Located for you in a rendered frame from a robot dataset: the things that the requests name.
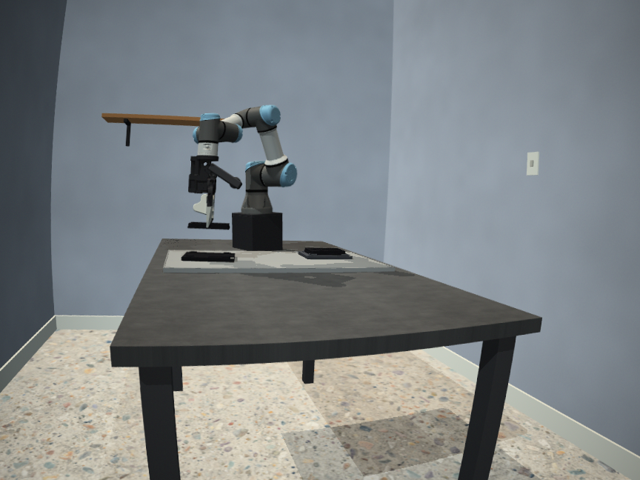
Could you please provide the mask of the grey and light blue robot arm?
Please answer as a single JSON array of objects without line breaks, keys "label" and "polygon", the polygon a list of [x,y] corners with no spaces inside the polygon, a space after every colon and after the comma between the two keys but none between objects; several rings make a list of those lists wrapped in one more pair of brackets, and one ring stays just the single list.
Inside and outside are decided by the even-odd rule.
[{"label": "grey and light blue robot arm", "polygon": [[[283,154],[276,130],[280,115],[275,105],[247,108],[221,121],[219,114],[205,113],[201,114],[200,126],[193,131],[194,142],[199,144],[198,156],[218,156],[219,142],[236,143],[242,138],[243,128],[256,127],[267,160],[246,164],[246,195],[241,213],[273,213],[267,187],[289,187],[296,181],[296,166],[289,163],[287,156]],[[233,189],[240,189],[242,186],[238,177],[233,177],[214,163],[208,170]]]}]

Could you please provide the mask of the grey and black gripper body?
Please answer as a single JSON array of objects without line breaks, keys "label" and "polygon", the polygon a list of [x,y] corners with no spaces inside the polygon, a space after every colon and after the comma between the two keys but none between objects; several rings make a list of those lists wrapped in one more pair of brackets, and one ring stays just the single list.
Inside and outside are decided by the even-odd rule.
[{"label": "grey and black gripper body", "polygon": [[[213,159],[213,160],[212,160]],[[213,182],[213,193],[216,192],[216,178],[217,175],[208,170],[212,161],[218,161],[218,156],[191,156],[191,169],[189,175],[189,193],[207,193],[207,189],[210,183]],[[207,165],[204,166],[204,163]],[[202,164],[203,163],[203,164]],[[197,176],[201,175],[201,176]],[[215,192],[214,192],[215,183]]]}]

